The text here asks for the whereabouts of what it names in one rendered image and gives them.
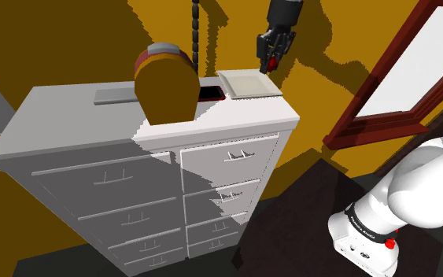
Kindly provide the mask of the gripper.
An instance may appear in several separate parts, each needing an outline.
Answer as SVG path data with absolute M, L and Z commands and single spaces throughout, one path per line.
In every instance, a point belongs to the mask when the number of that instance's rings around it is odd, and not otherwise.
M 273 58 L 276 70 L 284 55 L 289 51 L 296 32 L 291 28 L 297 24 L 304 0 L 271 0 L 268 8 L 268 30 L 257 36 L 257 57 L 260 59 L 260 72 L 266 74 Z M 274 49 L 272 39 L 276 38 Z

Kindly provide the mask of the white chest of drawers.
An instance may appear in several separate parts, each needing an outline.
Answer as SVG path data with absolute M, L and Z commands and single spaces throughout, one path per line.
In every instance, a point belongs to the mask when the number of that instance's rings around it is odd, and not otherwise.
M 131 82 L 34 87 L 0 135 L 7 173 L 125 275 L 235 246 L 299 117 L 273 97 L 150 125 Z

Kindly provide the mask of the black phone red case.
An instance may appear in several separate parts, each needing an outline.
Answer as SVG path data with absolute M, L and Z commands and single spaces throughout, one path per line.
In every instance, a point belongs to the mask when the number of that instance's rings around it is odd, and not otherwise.
M 225 93 L 220 86 L 206 86 L 201 87 L 198 102 L 222 101 L 225 98 Z

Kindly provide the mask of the white square plate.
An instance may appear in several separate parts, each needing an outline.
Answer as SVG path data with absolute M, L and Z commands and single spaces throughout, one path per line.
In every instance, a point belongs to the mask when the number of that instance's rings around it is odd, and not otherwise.
M 219 70 L 217 74 L 232 99 L 282 96 L 281 90 L 258 69 Z

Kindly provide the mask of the grey flat tablet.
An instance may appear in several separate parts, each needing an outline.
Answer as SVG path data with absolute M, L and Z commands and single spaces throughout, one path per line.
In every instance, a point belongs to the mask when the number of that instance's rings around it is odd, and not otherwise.
M 95 105 L 111 105 L 130 102 L 138 102 L 133 87 L 96 90 L 94 96 Z

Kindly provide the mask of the red framed window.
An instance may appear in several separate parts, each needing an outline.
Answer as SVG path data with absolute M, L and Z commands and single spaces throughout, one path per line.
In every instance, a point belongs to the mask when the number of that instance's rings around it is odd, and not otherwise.
M 443 0 L 419 0 L 323 142 L 331 150 L 427 131 L 443 101 Z

